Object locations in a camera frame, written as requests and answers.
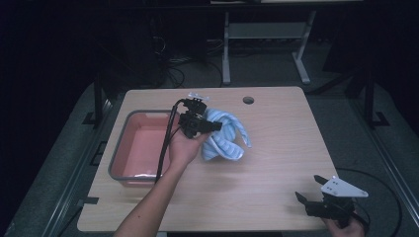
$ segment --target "human arm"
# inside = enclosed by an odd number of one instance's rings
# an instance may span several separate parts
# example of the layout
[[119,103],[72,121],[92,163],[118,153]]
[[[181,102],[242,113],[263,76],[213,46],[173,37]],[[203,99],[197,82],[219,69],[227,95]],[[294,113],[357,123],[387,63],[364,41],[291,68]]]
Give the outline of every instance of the human arm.
[[124,219],[115,236],[156,236],[164,212],[188,164],[195,159],[201,144],[209,137],[202,134],[188,139],[176,132],[169,145],[170,165],[150,192]]
[[364,226],[355,218],[349,219],[349,224],[345,228],[340,228],[336,220],[322,218],[324,224],[333,237],[364,237]]

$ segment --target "table top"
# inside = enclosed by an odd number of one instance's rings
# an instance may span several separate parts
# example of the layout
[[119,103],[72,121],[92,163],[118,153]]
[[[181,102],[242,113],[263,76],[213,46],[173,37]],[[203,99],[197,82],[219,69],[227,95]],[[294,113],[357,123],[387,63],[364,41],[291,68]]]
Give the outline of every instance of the table top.
[[[299,87],[135,90],[126,93],[78,221],[81,231],[115,231],[149,188],[126,188],[108,166],[127,115],[135,110],[170,110],[189,92],[209,96],[209,108],[234,114],[251,139],[238,161],[199,156],[181,178],[160,231],[286,231],[322,229],[296,200],[299,192],[321,200],[313,175],[330,179],[336,170],[309,104]],[[243,103],[252,97],[254,103]]]

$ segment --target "light blue towel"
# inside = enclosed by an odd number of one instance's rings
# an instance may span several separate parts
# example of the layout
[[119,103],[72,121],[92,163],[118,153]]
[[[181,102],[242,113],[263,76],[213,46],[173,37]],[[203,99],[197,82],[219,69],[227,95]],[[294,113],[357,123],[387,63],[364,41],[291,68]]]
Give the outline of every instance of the light blue towel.
[[240,132],[247,147],[252,147],[246,129],[234,115],[215,109],[206,109],[204,118],[208,121],[222,122],[221,130],[213,131],[203,144],[202,156],[205,160],[210,160],[218,155],[228,160],[240,159],[244,154],[244,150],[233,142],[236,136],[236,129]]

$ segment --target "pink plastic tub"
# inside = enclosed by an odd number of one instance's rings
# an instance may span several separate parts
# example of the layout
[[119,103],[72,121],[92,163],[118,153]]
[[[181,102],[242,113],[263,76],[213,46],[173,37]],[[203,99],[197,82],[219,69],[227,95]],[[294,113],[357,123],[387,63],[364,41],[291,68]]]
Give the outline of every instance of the pink plastic tub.
[[[112,157],[109,174],[127,187],[152,186],[166,133],[170,111],[134,111],[126,118]],[[179,116],[175,116],[174,125]],[[170,164],[169,149],[162,174]]]

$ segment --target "forearm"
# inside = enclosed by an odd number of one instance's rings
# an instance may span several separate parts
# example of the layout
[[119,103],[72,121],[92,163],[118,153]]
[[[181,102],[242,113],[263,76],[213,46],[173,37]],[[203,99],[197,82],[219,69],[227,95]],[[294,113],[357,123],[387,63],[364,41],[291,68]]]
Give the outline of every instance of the forearm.
[[131,211],[115,236],[156,236],[167,205],[185,171],[183,166],[170,166],[154,188]]

